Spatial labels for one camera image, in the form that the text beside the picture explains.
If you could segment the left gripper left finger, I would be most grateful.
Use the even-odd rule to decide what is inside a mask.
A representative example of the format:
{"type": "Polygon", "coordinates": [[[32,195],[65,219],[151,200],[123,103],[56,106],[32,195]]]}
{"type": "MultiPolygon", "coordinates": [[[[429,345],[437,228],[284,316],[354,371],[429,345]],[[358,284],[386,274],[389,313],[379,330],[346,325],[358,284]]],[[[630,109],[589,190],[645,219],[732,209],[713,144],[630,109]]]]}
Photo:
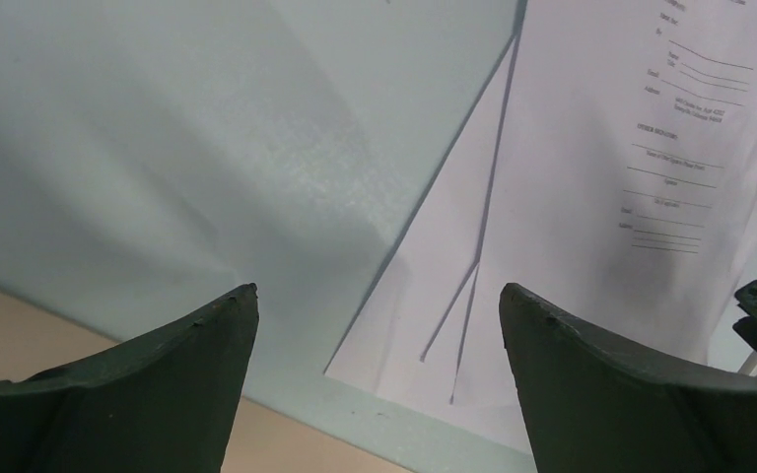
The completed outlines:
{"type": "Polygon", "coordinates": [[[0,472],[217,472],[259,322],[245,284],[87,358],[0,381],[0,472]]]}

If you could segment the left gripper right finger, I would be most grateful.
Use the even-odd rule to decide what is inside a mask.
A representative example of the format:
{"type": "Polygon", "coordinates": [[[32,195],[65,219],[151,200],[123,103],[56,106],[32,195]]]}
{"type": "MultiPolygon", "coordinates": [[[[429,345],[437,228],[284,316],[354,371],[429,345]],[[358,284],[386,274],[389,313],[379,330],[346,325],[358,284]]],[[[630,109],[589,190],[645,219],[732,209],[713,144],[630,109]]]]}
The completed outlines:
{"type": "Polygon", "coordinates": [[[541,472],[757,472],[757,377],[667,355],[516,283],[505,349],[541,472]]]}

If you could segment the printed paper sheet stack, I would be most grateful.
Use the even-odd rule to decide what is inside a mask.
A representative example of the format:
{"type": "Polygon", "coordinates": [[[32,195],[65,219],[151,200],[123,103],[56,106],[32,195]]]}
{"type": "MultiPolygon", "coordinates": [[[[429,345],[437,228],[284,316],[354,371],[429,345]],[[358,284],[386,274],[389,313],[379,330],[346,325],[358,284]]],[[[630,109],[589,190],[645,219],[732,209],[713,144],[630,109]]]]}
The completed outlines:
{"type": "Polygon", "coordinates": [[[528,451],[517,283],[702,362],[757,240],[757,1],[530,1],[326,368],[528,451]]]}

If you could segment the brown cardboard folder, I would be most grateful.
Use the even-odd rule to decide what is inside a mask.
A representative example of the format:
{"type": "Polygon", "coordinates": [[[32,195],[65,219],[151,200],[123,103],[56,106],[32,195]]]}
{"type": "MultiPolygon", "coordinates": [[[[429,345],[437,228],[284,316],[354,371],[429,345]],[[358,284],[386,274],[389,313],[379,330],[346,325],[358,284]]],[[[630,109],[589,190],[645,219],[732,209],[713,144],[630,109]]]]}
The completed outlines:
{"type": "MultiPolygon", "coordinates": [[[[0,380],[45,369],[114,346],[114,341],[0,292],[0,380]]],[[[399,472],[401,466],[248,399],[240,403],[226,472],[399,472]]]]}

